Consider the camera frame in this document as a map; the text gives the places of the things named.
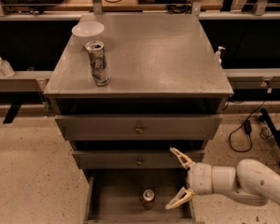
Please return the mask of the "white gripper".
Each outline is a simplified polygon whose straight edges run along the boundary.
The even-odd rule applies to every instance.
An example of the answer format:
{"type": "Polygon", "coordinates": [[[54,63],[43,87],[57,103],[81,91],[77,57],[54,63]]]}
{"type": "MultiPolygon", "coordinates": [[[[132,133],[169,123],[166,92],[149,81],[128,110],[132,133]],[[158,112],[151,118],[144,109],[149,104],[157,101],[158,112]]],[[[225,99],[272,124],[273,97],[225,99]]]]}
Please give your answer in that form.
{"type": "Polygon", "coordinates": [[[175,209],[181,204],[191,201],[194,194],[212,194],[212,166],[210,164],[200,162],[195,163],[195,161],[175,147],[171,147],[170,151],[176,155],[181,165],[188,170],[188,182],[190,189],[182,188],[176,196],[174,196],[174,198],[165,205],[165,209],[175,209]]]}

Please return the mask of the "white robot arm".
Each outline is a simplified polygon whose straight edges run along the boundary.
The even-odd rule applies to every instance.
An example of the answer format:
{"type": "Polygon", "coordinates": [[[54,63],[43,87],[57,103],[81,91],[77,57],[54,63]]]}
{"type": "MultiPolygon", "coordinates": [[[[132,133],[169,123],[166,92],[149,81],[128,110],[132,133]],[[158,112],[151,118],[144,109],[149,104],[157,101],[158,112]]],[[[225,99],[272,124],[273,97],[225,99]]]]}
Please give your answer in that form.
{"type": "Polygon", "coordinates": [[[195,162],[174,147],[170,151],[187,170],[187,187],[166,204],[166,209],[189,202],[195,194],[221,194],[253,206],[263,206],[271,200],[280,206],[280,175],[261,162],[244,159],[236,167],[214,166],[195,162]]]}

